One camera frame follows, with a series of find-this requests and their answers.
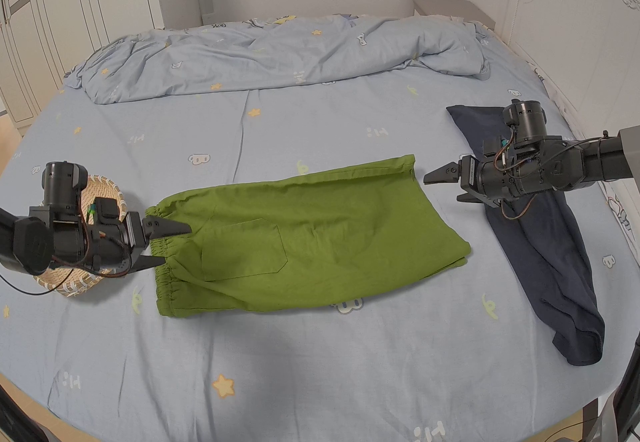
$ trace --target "nightstand top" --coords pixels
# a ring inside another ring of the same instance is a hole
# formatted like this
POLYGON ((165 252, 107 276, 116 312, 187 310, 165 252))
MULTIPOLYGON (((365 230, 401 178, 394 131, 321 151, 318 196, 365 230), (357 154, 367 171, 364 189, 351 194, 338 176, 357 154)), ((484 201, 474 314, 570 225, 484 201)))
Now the nightstand top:
POLYGON ((448 15, 464 17, 466 21, 482 22, 489 29, 495 29, 495 22, 471 1, 465 0, 412 0, 421 15, 448 15))

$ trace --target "white headboard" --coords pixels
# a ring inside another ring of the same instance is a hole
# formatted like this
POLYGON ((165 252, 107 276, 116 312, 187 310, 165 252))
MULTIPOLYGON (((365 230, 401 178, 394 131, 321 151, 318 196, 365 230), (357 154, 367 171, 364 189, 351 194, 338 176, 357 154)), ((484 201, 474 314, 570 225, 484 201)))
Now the white headboard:
MULTIPOLYGON (((537 66, 576 136, 640 125, 640 0, 509 0, 505 20, 502 39, 537 66)), ((602 188, 638 259, 635 182, 602 188)))

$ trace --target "green pants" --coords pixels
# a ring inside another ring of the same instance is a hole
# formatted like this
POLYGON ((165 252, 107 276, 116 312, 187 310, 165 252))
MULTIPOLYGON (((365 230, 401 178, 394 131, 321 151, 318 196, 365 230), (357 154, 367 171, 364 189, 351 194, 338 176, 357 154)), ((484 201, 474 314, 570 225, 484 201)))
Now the green pants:
POLYGON ((151 241, 164 316, 325 306, 466 262, 468 243, 424 196, 412 155, 165 198, 147 214, 190 235, 151 241))

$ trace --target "mattress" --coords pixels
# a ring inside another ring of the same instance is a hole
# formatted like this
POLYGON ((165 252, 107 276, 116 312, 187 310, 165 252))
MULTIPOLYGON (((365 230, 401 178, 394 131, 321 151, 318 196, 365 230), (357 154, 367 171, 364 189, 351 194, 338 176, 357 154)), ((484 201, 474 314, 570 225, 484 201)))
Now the mattress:
MULTIPOLYGON (((48 161, 112 179, 130 210, 192 188, 271 181, 414 154, 422 174, 469 153, 452 104, 542 102, 540 79, 492 33, 490 77, 404 67, 331 84, 97 105, 64 88, 0 179, 14 214, 42 200, 48 161)), ((389 294, 276 313, 166 318, 152 270, 74 298, 0 286, 0 372, 105 441, 517 441, 619 383, 637 335, 638 266, 599 190, 567 201, 593 267, 604 356, 570 366, 535 317, 483 213, 455 184, 423 186, 470 242, 468 263, 389 294)), ((21 288, 36 282, 3 270, 21 288)))

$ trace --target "woven basket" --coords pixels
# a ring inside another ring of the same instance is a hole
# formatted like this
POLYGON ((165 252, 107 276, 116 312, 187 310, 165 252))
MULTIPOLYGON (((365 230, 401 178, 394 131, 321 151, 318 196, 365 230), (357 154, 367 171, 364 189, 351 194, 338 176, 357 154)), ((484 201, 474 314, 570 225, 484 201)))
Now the woven basket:
MULTIPOLYGON (((127 213, 127 203, 124 201, 122 192, 112 180, 107 177, 102 177, 102 175, 89 175, 86 188, 82 191, 81 195, 81 212, 83 216, 86 216, 89 207, 93 204, 93 200, 96 197, 115 198, 118 201, 118 209, 120 210, 120 221, 124 220, 124 216, 127 213)), ((106 274, 111 271, 112 270, 103 269, 100 270, 100 273, 106 274)), ((36 282, 41 286, 47 289, 53 289, 60 284, 60 281, 67 276, 68 272, 69 268, 48 269, 42 275, 33 278, 35 278, 36 282)), ((64 296, 76 296, 84 293, 89 287, 93 287, 100 280, 102 280, 102 277, 97 277, 84 270, 74 268, 69 278, 65 280, 56 291, 64 296)))

